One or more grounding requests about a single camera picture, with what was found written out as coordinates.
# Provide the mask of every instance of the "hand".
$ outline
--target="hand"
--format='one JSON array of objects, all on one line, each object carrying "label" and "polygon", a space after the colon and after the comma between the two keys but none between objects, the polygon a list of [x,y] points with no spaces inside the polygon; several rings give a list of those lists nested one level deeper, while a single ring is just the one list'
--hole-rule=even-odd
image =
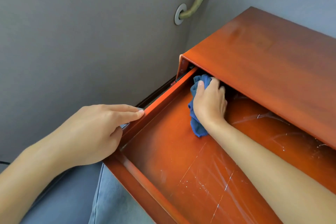
[{"label": "hand", "polygon": [[228,102],[225,100],[225,88],[219,88],[219,80],[212,78],[209,86],[204,90],[204,82],[199,81],[194,98],[194,111],[197,119],[206,130],[217,122],[224,121],[224,114]]},{"label": "hand", "polygon": [[117,149],[122,136],[120,125],[143,114],[143,110],[129,105],[85,106],[36,147],[40,153],[56,158],[64,170],[96,163]]}]

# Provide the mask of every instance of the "pipe flange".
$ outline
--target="pipe flange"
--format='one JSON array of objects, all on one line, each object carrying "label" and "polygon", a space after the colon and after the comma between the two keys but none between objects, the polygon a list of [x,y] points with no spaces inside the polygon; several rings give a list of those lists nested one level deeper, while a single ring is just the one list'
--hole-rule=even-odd
[{"label": "pipe flange", "polygon": [[175,18],[174,18],[174,21],[175,21],[176,25],[180,25],[183,22],[183,20],[181,20],[179,18],[179,16],[180,16],[181,12],[185,12],[185,11],[187,11],[187,5],[186,4],[180,4],[178,6],[177,10],[176,10]]}]

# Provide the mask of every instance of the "open drawer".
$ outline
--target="open drawer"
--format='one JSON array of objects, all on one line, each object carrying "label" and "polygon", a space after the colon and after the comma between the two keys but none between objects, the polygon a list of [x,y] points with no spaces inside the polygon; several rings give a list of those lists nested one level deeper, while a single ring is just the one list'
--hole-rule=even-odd
[{"label": "open drawer", "polygon": [[[190,51],[183,55],[178,77],[190,62],[196,67],[146,108],[144,117],[124,128],[120,147],[105,165],[156,223],[281,223],[216,141],[194,135],[187,105],[193,77],[204,73],[201,68],[240,92],[248,88],[240,90],[244,83],[218,73],[214,63],[221,58],[194,57]],[[335,150],[275,115],[270,111],[274,106],[267,109],[259,104],[262,100],[257,103],[239,91],[227,87],[225,119],[336,193]]]}]

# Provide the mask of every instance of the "wooden cabinet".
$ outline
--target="wooden cabinet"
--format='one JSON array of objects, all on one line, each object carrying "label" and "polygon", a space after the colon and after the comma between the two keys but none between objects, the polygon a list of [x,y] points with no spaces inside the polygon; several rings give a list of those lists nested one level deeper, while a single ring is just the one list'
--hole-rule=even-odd
[{"label": "wooden cabinet", "polygon": [[231,125],[336,193],[335,50],[331,37],[249,8],[183,55],[183,76],[104,163],[156,223],[281,223],[216,141],[193,134],[193,77],[219,78]]}]

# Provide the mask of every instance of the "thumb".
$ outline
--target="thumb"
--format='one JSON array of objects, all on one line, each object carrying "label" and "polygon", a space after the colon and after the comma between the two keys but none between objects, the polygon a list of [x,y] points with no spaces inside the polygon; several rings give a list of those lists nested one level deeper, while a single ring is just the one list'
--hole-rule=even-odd
[{"label": "thumb", "polygon": [[204,94],[204,82],[202,80],[200,80],[200,81],[198,81],[195,98],[199,98],[203,94]]}]

